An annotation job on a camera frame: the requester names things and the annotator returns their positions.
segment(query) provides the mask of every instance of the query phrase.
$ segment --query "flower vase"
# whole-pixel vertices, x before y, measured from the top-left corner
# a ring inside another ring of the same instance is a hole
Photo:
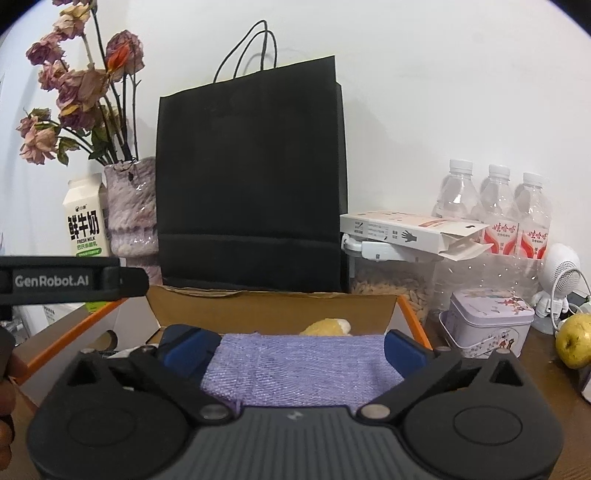
[[[162,285],[156,224],[156,159],[105,167],[111,251],[129,267],[142,267],[151,285]]]

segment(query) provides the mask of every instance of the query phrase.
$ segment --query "black paper bag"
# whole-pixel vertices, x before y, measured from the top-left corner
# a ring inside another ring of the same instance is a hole
[[[156,187],[165,284],[344,291],[347,173],[335,58],[162,98]]]

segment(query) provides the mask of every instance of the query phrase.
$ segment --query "dried rose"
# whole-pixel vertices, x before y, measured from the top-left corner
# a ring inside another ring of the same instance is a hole
[[[59,119],[64,127],[72,130],[92,130],[96,125],[96,111],[85,112],[82,105],[74,103],[61,111]]]
[[[84,76],[78,90],[78,101],[82,109],[87,112],[95,107],[100,98],[104,97],[109,88],[109,78],[104,70],[89,68]]]
[[[26,116],[25,118],[21,119],[21,124],[17,127],[17,131],[21,133],[21,137],[25,138],[29,130],[35,126],[35,124],[39,121],[36,116]]]
[[[57,81],[57,106],[62,115],[70,105],[80,105],[87,112],[106,94],[108,77],[104,70],[91,66],[88,70],[71,70]]]
[[[107,43],[106,59],[109,73],[118,82],[124,73],[133,75],[145,67],[144,46],[137,35],[123,30]]]
[[[62,40],[63,36],[59,32],[51,32],[49,35],[45,35],[27,50],[27,58],[33,65],[42,65],[45,62],[54,63],[62,59],[64,51],[59,45]]]
[[[88,6],[72,5],[60,12],[60,18],[53,26],[67,38],[81,37],[84,34],[84,25],[89,19]]]
[[[52,65],[46,63],[43,65],[43,69],[39,72],[39,83],[41,83],[41,89],[51,92],[57,88],[58,80],[68,71],[68,64],[64,63],[63,60],[56,60]]]
[[[84,70],[70,70],[56,82],[59,90],[56,103],[60,110],[68,107],[78,98],[78,90],[80,90],[84,73]]]
[[[21,147],[21,157],[29,163],[44,165],[45,159],[55,158],[57,152],[56,132],[52,128],[38,130],[35,127],[25,135],[25,143]]]

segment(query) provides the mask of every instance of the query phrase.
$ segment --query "white box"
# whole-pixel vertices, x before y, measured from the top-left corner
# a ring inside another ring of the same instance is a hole
[[[429,252],[451,260],[474,258],[490,248],[476,241],[487,225],[399,212],[366,212],[340,216],[340,231]]]
[[[43,311],[45,312],[47,323],[51,325],[52,323],[57,322],[66,315],[79,309],[83,305],[83,303],[57,303],[52,305],[44,305]]]

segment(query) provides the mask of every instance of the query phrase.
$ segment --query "black handle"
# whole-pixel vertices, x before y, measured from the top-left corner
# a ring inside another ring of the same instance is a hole
[[[238,59],[238,63],[236,63],[236,69],[234,70],[234,77],[232,78],[236,78],[236,76],[238,75],[238,69],[240,68],[240,64],[242,63],[242,59],[244,58],[244,55],[246,54],[246,51],[248,50],[248,47],[251,46],[252,42],[254,41],[255,38],[257,38],[261,33],[265,34],[265,38],[267,37],[267,34],[269,34],[271,36],[271,38],[273,39],[273,46],[275,47],[275,60],[273,61],[273,68],[277,68],[277,40],[275,39],[275,34],[271,31],[271,30],[261,30],[260,32],[257,32],[255,34],[254,37],[251,38],[250,42],[248,42],[248,44],[246,44],[246,47],[244,48],[244,51],[242,52],[242,55],[240,55],[240,58]],[[265,60],[265,52],[266,48],[263,47],[263,53],[261,54],[261,70],[264,70],[264,60]]]
[[[217,68],[217,72],[215,74],[215,76],[213,77],[213,83],[217,82],[217,77],[220,74],[220,72],[222,71],[223,66],[226,64],[226,62],[228,61],[228,59],[232,56],[232,54],[238,50],[238,48],[240,47],[240,45],[242,45],[244,43],[244,41],[248,38],[248,36],[252,33],[252,31],[259,26],[260,24],[263,24],[265,27],[265,30],[263,31],[268,31],[269,30],[269,25],[267,23],[266,20],[259,20],[258,22],[256,22],[251,29],[248,31],[248,33],[246,35],[244,35],[244,38],[238,42],[238,44],[230,51],[230,53],[228,55],[226,55],[226,58],[224,58],[220,64],[220,66]],[[263,42],[263,46],[262,46],[262,54],[261,54],[261,70],[264,68],[264,61],[265,61],[265,55],[267,54],[267,35],[265,35],[265,40]]]

